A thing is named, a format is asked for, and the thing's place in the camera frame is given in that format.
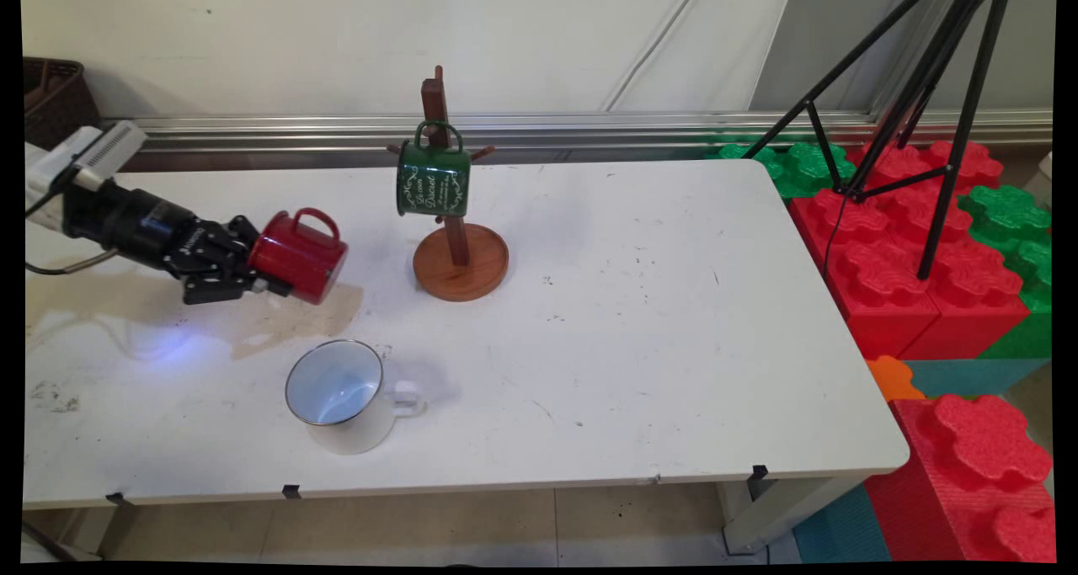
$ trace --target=wooden mug tree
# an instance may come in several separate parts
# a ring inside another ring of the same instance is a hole
[[[448,122],[441,66],[434,68],[434,78],[424,79],[419,94],[426,120]],[[444,126],[428,126],[424,134],[431,148],[450,147]],[[396,154],[401,152],[399,146],[386,149]],[[471,160],[474,162],[493,151],[494,146],[487,146],[472,153]],[[412,258],[419,285],[446,301],[471,301],[496,289],[509,269],[509,247],[501,236],[489,228],[465,223],[462,217],[439,216],[434,221],[444,222],[444,228],[428,234]]]

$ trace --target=tripod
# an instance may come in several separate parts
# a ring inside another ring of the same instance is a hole
[[[962,113],[958,117],[958,126],[954,134],[954,141],[951,147],[951,156],[948,158],[946,164],[939,168],[934,168],[931,170],[921,173],[893,183],[887,183],[885,186],[873,188],[871,190],[865,190],[865,183],[868,180],[869,174],[872,172],[872,166],[876,163],[880,154],[883,153],[887,143],[898,135],[895,148],[902,149],[906,147],[907,142],[910,140],[910,136],[913,134],[913,129],[917,125],[917,121],[921,120],[921,114],[925,111],[928,105],[928,100],[936,90],[936,85],[939,83],[940,78],[943,76],[943,71],[946,69],[948,63],[951,60],[951,56],[954,55],[955,49],[958,46],[958,42],[962,40],[962,36],[965,33],[966,28],[969,26],[970,19],[973,18],[973,14],[977,9],[981,6],[984,0],[954,0],[951,3],[951,8],[948,10],[946,15],[944,15],[943,20],[940,23],[939,28],[936,33],[932,35],[931,41],[928,42],[928,46],[925,47],[925,52],[922,54],[921,59],[917,65],[913,68],[910,78],[907,80],[906,84],[902,86],[895,99],[893,107],[887,110],[884,114],[883,121],[880,123],[879,131],[876,135],[872,138],[872,142],[869,146],[868,151],[865,153],[865,159],[857,166],[857,170],[846,182],[842,182],[842,178],[839,176],[838,167],[834,164],[834,159],[831,155],[830,147],[827,142],[827,136],[824,133],[824,126],[820,124],[819,114],[816,112],[815,99],[824,92],[825,88],[831,85],[832,82],[846,70],[854,61],[860,57],[869,46],[873,45],[875,41],[880,39],[892,26],[894,26],[899,19],[906,15],[910,9],[912,9],[920,0],[903,0],[898,6],[895,8],[873,30],[866,36],[866,38],[858,43],[851,53],[843,57],[835,68],[832,68],[819,82],[816,83],[808,93],[801,98],[801,100],[790,109],[774,126],[772,126],[768,133],[760,138],[747,152],[742,156],[744,159],[751,159],[766,146],[775,136],[778,135],[783,128],[786,127],[793,119],[796,119],[802,111],[808,111],[808,119],[812,122],[813,131],[816,133],[816,139],[819,141],[820,149],[824,152],[824,160],[827,163],[828,172],[831,175],[831,184],[835,192],[843,194],[843,207],[845,207],[846,198],[853,198],[854,202],[863,202],[869,196],[875,194],[881,194],[884,192],[889,192],[890,190],[897,190],[918,181],[924,181],[927,179],[932,179],[935,177],[943,176],[942,187],[940,188],[939,198],[936,201],[936,209],[932,214],[932,222],[928,231],[928,239],[925,243],[924,252],[921,256],[921,265],[917,269],[917,277],[922,280],[927,279],[932,268],[932,259],[936,257],[936,248],[939,246],[940,234],[943,231],[943,222],[946,218],[946,210],[951,204],[951,197],[954,195],[954,187],[958,180],[958,170],[962,166],[962,159],[966,152],[966,142],[969,140],[969,132],[973,126],[973,114],[977,112],[977,104],[981,99],[981,91],[984,87],[984,77],[989,72],[989,63],[992,60],[992,51],[996,44],[996,37],[999,35],[999,26],[1004,20],[1004,11],[1007,9],[1007,0],[992,0],[992,8],[989,11],[989,19],[984,26],[984,32],[981,35],[981,45],[977,51],[977,59],[973,61],[973,72],[969,79],[969,86],[966,90],[966,99],[962,105]],[[839,213],[839,221],[835,222],[835,229],[838,229],[839,223],[842,221],[842,213]]]

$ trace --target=basket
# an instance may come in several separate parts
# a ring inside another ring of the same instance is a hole
[[[23,118],[23,139],[44,150],[65,141],[80,126],[97,126],[101,114],[89,95],[82,64],[66,59],[23,57],[23,95],[41,84],[49,63],[49,91]]]

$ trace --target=teal foam block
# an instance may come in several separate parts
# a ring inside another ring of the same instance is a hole
[[[1051,358],[976,358],[903,360],[913,370],[913,386],[925,396],[1003,394]]]
[[[793,528],[803,564],[890,562],[872,502],[863,484]]]

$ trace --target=green mug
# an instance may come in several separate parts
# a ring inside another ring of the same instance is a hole
[[[457,149],[419,145],[423,127],[443,126],[457,138]],[[423,121],[415,127],[415,142],[404,140],[397,163],[397,213],[464,217],[468,213],[468,176],[471,156],[465,141],[447,122]]]

